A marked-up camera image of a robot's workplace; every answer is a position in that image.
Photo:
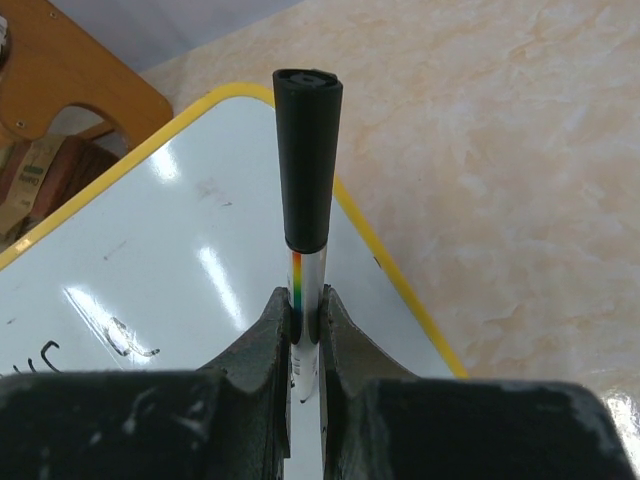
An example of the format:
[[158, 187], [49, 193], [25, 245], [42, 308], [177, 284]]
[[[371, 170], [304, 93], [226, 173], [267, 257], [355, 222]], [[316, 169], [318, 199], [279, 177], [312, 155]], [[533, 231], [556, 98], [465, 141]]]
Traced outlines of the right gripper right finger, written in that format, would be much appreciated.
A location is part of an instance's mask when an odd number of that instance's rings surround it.
[[422, 378], [326, 288], [320, 325], [328, 479], [630, 479], [601, 401], [572, 383]]

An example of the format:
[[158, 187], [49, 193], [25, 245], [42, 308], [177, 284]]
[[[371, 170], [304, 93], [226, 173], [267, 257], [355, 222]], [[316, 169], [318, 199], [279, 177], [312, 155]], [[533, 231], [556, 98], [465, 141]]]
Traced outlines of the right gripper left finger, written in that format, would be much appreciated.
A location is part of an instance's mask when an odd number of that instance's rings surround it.
[[279, 479], [290, 455], [288, 294], [196, 370], [1, 383], [5, 479]]

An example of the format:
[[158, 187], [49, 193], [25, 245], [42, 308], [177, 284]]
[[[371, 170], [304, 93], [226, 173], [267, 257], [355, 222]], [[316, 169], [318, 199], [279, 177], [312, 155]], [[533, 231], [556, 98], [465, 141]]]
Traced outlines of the yellow framed whiteboard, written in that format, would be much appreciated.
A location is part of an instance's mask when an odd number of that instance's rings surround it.
[[[1, 271], [1, 383], [23, 374], [196, 370], [288, 294], [276, 115], [269, 91], [224, 94], [133, 161]], [[451, 379], [442, 349], [342, 206], [334, 177], [324, 291], [382, 351]], [[318, 374], [292, 388], [279, 479], [323, 474]]]

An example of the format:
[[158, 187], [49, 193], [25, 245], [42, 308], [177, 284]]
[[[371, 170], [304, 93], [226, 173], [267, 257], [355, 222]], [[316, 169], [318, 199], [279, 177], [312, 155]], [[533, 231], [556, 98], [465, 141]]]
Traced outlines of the white black marker pen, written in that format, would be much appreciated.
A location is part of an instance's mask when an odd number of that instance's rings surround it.
[[272, 74], [284, 236], [290, 251], [292, 388], [304, 403], [318, 374], [326, 269], [343, 84], [315, 69]]

